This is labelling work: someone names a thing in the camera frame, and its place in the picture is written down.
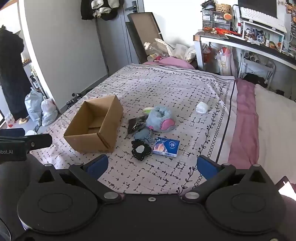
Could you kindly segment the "grey plastic bag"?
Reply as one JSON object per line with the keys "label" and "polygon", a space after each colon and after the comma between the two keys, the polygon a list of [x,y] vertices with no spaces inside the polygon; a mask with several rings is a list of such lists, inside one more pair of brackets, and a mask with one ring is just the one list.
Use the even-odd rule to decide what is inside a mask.
{"label": "grey plastic bag", "polygon": [[42,109],[43,94],[31,87],[30,93],[25,97],[25,106],[32,121],[38,125],[42,125]]}

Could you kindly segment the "pink bed sheet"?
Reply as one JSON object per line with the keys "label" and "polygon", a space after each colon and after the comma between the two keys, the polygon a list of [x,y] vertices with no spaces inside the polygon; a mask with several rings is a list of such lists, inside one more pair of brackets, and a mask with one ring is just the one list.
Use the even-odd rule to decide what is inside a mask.
{"label": "pink bed sheet", "polygon": [[[177,157],[152,154],[161,164],[191,167],[200,155],[222,164],[248,168],[258,158],[258,115],[254,85],[234,77],[182,69],[173,66],[142,64],[137,82],[135,108],[164,106],[171,110],[176,125],[154,137],[179,140]],[[204,102],[207,113],[196,112]]]}

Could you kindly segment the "clear plastic bottle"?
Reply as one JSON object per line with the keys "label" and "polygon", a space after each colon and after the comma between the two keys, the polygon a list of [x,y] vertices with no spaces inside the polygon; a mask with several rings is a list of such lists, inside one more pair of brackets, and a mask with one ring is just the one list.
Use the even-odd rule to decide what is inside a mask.
{"label": "clear plastic bottle", "polygon": [[145,48],[145,51],[149,51],[151,53],[156,53],[162,57],[169,56],[166,46],[162,43],[159,43],[159,42],[153,42],[153,43],[145,42],[144,48]]}

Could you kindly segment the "blue pink plush slipper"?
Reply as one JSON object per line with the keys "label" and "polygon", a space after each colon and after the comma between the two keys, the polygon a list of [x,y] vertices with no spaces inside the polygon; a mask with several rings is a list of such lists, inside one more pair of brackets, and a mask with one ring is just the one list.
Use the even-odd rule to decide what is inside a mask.
{"label": "blue pink plush slipper", "polygon": [[164,106],[155,106],[145,122],[145,126],[155,132],[169,132],[175,128],[175,125],[173,113]]}

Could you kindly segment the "blue tissue packet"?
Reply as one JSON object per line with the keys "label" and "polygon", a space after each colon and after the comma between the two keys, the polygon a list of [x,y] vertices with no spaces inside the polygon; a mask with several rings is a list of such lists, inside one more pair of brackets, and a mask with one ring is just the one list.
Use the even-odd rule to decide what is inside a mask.
{"label": "blue tissue packet", "polygon": [[158,137],[154,143],[152,153],[175,158],[178,155],[179,145],[179,140]]}

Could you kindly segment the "hanging black white clothes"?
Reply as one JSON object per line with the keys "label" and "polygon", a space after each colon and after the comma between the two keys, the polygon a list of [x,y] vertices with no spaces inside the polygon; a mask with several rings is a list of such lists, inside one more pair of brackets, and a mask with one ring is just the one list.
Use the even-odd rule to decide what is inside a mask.
{"label": "hanging black white clothes", "polygon": [[93,20],[101,18],[104,21],[113,20],[117,16],[118,9],[122,6],[119,0],[82,0],[82,20]]}

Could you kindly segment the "white black desk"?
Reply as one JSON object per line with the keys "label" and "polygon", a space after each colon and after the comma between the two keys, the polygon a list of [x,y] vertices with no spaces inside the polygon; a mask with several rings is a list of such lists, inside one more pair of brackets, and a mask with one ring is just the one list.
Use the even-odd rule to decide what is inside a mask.
{"label": "white black desk", "polygon": [[208,34],[200,31],[193,36],[193,41],[196,49],[196,58],[197,58],[198,68],[200,70],[205,69],[204,61],[203,61],[202,43],[215,43],[215,44],[235,47],[241,50],[251,51],[256,54],[267,57],[271,60],[277,61],[281,64],[284,64],[295,70],[295,60],[293,58],[288,57],[285,54],[280,53],[275,49],[258,46],[255,44],[251,44],[245,40],[234,38],[232,35],[228,36],[228,38],[225,39],[225,35],[222,35],[221,37],[217,37],[215,34]]}

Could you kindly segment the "white shopping bag under desk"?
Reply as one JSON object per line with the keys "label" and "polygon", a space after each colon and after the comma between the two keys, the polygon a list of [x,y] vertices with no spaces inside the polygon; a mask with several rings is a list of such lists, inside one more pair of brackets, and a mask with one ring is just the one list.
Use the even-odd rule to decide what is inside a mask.
{"label": "white shopping bag under desk", "polygon": [[219,73],[222,76],[231,75],[231,50],[228,47],[222,47],[218,50],[215,59],[217,60]]}

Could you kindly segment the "white tissue pack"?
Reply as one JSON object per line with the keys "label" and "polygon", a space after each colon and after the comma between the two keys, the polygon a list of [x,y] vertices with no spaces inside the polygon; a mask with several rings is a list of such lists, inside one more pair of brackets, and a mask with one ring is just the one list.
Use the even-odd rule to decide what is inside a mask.
{"label": "white tissue pack", "polygon": [[209,106],[206,103],[202,102],[202,101],[200,101],[196,105],[196,112],[197,113],[205,114],[205,113],[207,113],[208,109],[209,109]]}

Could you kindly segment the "brown framed board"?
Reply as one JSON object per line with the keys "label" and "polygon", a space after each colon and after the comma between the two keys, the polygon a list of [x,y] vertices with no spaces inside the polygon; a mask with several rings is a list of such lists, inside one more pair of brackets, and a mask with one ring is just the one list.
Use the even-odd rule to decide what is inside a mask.
{"label": "brown framed board", "polygon": [[147,61],[147,51],[144,48],[145,42],[154,42],[156,38],[163,40],[161,30],[152,12],[131,13],[127,15],[126,26],[132,40],[138,61],[140,64]]}

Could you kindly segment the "white keyboard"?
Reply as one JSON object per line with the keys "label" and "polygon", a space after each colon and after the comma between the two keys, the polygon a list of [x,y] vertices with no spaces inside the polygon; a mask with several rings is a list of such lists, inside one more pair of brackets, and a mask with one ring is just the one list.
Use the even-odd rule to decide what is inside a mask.
{"label": "white keyboard", "polygon": [[252,20],[253,22],[261,23],[271,27],[272,29],[287,33],[284,22],[278,18],[244,7],[240,7],[239,10],[240,16],[243,19]]}

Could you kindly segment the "white plastic bags pile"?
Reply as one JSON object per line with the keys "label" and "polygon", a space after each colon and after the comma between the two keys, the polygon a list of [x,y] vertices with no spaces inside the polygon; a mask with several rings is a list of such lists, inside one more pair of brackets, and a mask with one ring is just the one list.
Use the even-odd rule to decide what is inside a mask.
{"label": "white plastic bags pile", "polygon": [[196,50],[194,46],[188,48],[185,45],[177,44],[171,52],[171,56],[186,62],[192,62],[196,58]]}

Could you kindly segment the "patterned white black bedspread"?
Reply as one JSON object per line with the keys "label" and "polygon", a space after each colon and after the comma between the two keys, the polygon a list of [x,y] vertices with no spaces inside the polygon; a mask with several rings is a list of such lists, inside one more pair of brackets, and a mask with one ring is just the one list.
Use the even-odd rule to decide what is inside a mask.
{"label": "patterned white black bedspread", "polygon": [[[129,194],[185,193],[202,184],[197,157],[227,163],[236,125],[237,87],[235,79],[212,73],[162,67],[128,65],[99,84],[47,128],[53,143],[33,152],[42,163],[56,169],[85,164],[95,153],[79,153],[64,139],[64,133],[84,101],[115,95],[123,114],[113,152],[108,153],[108,169],[100,182],[110,189]],[[148,107],[171,110],[176,126],[162,137],[180,142],[176,157],[151,154],[138,161],[132,155],[128,121]]]}

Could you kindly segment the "white shelf rack under desk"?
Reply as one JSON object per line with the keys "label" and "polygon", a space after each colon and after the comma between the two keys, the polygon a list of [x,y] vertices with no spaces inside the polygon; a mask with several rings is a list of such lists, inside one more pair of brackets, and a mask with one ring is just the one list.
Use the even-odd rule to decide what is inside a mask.
{"label": "white shelf rack under desk", "polygon": [[270,90],[275,71],[276,66],[272,60],[267,60],[267,63],[263,64],[258,55],[253,52],[240,53],[238,78],[244,79],[249,75],[248,79],[252,79],[250,82]]}

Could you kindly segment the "white red plastic bag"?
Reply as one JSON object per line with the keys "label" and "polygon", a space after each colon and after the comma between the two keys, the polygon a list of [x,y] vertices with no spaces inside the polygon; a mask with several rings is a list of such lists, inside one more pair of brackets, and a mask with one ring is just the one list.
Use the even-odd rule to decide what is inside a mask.
{"label": "white red plastic bag", "polygon": [[42,109],[42,126],[48,126],[52,124],[57,116],[58,110],[50,98],[43,97],[43,101],[41,102]]}

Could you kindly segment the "cream blanket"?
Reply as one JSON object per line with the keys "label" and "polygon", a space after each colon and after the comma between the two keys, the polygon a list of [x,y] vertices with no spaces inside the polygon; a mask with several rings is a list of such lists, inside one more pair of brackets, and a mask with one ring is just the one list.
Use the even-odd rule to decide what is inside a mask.
{"label": "cream blanket", "polygon": [[255,85],[260,164],[274,183],[295,184],[295,102]]}

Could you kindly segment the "blue knitted pouch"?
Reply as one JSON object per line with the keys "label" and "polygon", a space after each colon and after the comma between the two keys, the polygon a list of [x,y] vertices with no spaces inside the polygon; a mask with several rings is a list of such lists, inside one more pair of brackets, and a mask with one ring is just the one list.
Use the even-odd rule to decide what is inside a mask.
{"label": "blue knitted pouch", "polygon": [[142,130],[136,132],[134,139],[143,141],[146,144],[151,144],[154,141],[154,138],[152,137],[152,131],[148,128],[143,128]]}

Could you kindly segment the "brown cardboard box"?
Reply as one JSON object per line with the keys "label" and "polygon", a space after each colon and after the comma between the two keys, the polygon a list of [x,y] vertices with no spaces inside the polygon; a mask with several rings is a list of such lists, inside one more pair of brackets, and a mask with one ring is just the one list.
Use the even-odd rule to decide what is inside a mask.
{"label": "brown cardboard box", "polygon": [[116,95],[83,102],[64,133],[64,139],[80,153],[114,150],[123,107]]}

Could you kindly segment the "black hanging coat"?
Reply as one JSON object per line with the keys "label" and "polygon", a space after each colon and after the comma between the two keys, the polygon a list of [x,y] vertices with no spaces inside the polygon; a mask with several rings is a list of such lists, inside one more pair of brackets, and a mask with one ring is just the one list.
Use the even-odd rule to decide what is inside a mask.
{"label": "black hanging coat", "polygon": [[20,125],[28,121],[25,97],[31,90],[23,69],[23,50],[23,39],[1,26],[1,86],[8,108]]}

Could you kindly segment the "plush hamburger toy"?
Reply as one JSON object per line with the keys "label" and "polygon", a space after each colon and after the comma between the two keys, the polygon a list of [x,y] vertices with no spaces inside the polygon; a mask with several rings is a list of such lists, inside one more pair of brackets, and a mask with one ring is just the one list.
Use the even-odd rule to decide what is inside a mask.
{"label": "plush hamburger toy", "polygon": [[144,109],[142,110],[142,113],[143,113],[144,115],[149,115],[149,113],[150,113],[153,109],[154,109],[154,108],[152,108],[152,107],[144,108]]}

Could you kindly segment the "grey door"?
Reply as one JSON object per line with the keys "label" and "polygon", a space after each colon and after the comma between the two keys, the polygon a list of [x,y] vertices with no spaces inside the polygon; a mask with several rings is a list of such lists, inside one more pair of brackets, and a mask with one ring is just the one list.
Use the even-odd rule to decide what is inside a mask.
{"label": "grey door", "polygon": [[97,33],[109,76],[128,64],[139,63],[126,23],[129,21],[129,14],[143,11],[143,1],[120,1],[114,19],[96,19]]}

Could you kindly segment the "grey drawer organizer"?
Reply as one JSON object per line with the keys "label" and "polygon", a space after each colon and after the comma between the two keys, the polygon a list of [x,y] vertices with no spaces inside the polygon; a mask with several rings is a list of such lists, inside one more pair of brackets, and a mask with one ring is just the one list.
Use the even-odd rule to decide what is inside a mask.
{"label": "grey drawer organizer", "polygon": [[202,11],[203,29],[206,28],[221,28],[230,30],[230,22],[232,15],[230,13],[222,13],[217,11],[203,10]]}

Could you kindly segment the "black plastic item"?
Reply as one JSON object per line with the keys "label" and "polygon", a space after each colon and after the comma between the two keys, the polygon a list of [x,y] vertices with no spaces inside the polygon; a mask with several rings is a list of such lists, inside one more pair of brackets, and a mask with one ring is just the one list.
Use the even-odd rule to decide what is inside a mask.
{"label": "black plastic item", "polygon": [[143,115],[128,120],[127,134],[129,135],[143,129],[146,125],[146,119],[147,116]]}

